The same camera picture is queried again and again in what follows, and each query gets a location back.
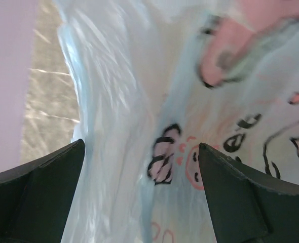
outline stone countertop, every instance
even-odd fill
[[[70,143],[79,112],[73,81],[57,37],[61,18],[52,0],[39,0],[26,96],[21,160],[26,163]]]

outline translucent plastic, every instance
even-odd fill
[[[200,142],[299,184],[299,14],[266,32],[241,0],[57,1],[86,142],[62,242],[216,242]]]

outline tiled surface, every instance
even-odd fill
[[[57,37],[60,16],[52,0],[39,0],[22,136],[21,163],[70,143],[79,120],[74,85]]]

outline plastic bag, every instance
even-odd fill
[[[57,1],[86,142],[62,242],[216,242],[200,142],[299,184],[299,11],[247,38],[241,0]]]

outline lavender wall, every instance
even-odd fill
[[[19,165],[37,0],[0,0],[0,172]]]

